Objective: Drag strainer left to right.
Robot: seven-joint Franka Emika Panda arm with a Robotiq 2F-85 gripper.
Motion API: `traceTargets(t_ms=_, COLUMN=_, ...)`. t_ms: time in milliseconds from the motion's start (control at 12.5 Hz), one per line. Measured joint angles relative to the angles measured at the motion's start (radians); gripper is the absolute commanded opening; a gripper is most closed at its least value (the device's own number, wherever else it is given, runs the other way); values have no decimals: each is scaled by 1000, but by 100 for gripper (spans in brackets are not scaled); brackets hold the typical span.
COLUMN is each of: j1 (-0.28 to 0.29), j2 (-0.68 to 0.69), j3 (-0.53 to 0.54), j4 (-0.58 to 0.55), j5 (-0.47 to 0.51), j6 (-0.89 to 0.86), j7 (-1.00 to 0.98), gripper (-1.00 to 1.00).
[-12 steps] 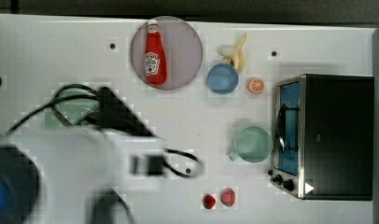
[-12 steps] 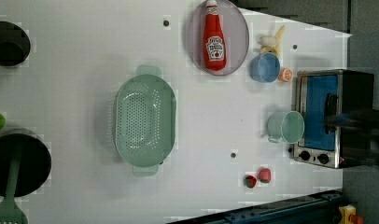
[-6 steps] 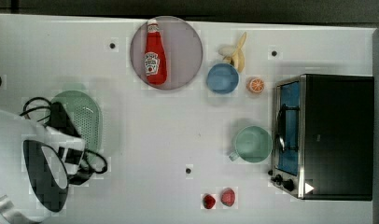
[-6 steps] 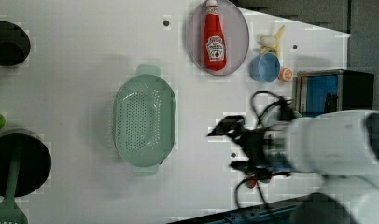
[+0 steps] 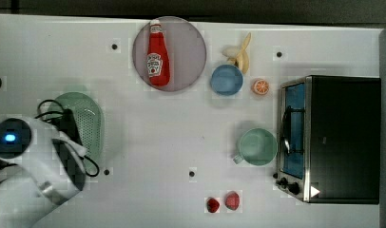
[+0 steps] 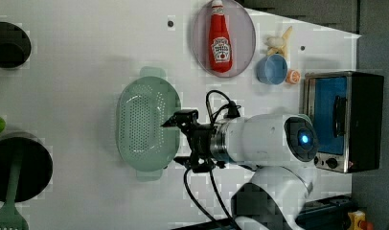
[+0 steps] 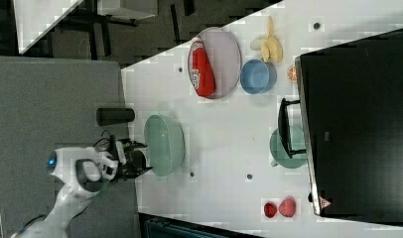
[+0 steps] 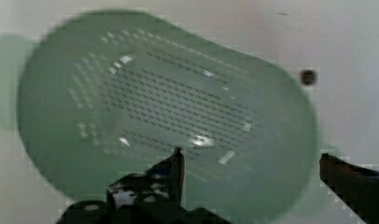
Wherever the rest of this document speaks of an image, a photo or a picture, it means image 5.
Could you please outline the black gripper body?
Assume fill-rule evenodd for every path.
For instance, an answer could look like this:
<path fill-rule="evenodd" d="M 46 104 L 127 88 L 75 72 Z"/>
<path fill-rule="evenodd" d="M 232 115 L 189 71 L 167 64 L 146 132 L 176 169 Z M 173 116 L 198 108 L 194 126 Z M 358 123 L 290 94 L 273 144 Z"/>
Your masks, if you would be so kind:
<path fill-rule="evenodd" d="M 65 109 L 60 117 L 54 118 L 51 123 L 59 130 L 67 134 L 70 139 L 80 145 L 82 140 L 79 134 L 77 123 L 75 122 L 73 112 Z"/>

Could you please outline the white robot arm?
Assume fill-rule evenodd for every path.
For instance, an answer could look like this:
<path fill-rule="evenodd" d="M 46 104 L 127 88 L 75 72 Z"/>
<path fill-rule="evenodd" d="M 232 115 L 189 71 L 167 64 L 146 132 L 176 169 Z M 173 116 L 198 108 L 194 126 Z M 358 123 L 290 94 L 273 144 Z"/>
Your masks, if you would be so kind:
<path fill-rule="evenodd" d="M 0 181 L 0 228 L 31 228 L 85 186 L 87 150 L 31 117 L 0 122 L 0 161 L 20 172 Z"/>

